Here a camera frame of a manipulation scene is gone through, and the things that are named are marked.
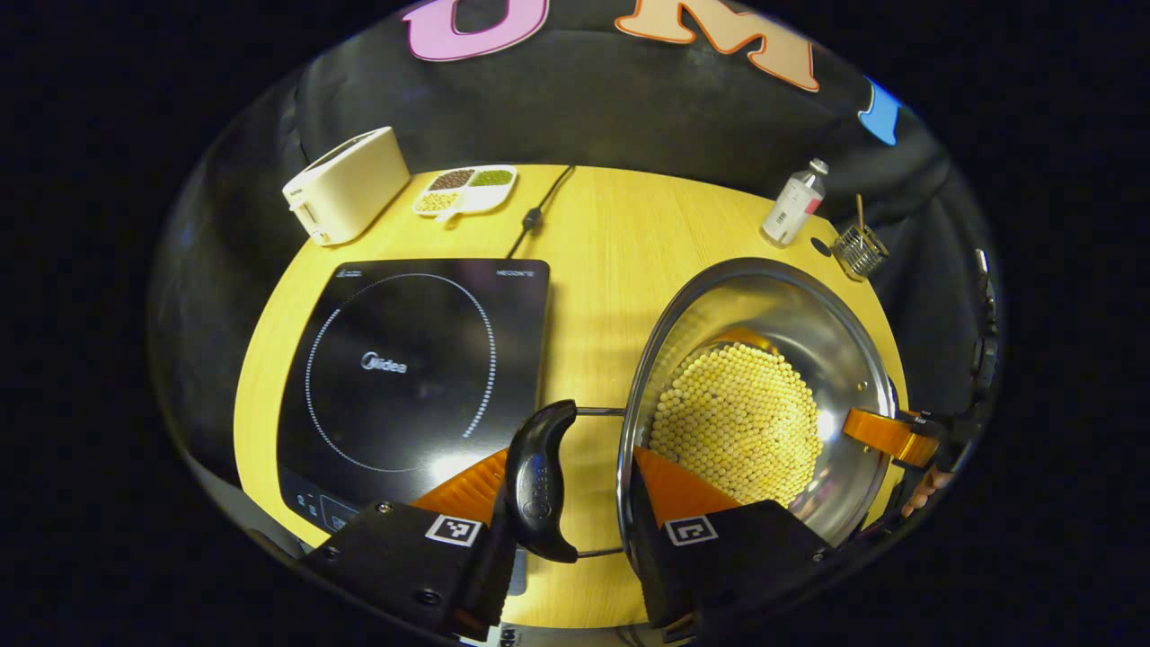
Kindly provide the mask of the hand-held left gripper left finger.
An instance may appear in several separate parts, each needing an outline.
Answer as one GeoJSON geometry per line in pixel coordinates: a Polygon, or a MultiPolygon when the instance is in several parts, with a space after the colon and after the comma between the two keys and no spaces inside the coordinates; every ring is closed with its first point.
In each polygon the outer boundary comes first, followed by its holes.
{"type": "Polygon", "coordinates": [[[501,510],[506,459],[497,450],[412,504],[368,504],[301,569],[411,626],[481,642],[500,625],[518,550],[501,510]]]}

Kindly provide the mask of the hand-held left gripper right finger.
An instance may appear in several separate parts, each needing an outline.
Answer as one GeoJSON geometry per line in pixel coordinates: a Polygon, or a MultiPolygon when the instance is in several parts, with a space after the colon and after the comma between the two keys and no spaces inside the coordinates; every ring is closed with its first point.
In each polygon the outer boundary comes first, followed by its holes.
{"type": "Polygon", "coordinates": [[[632,450],[628,542],[650,626],[714,644],[802,598],[834,548],[782,504],[739,504],[654,450],[632,450]]]}

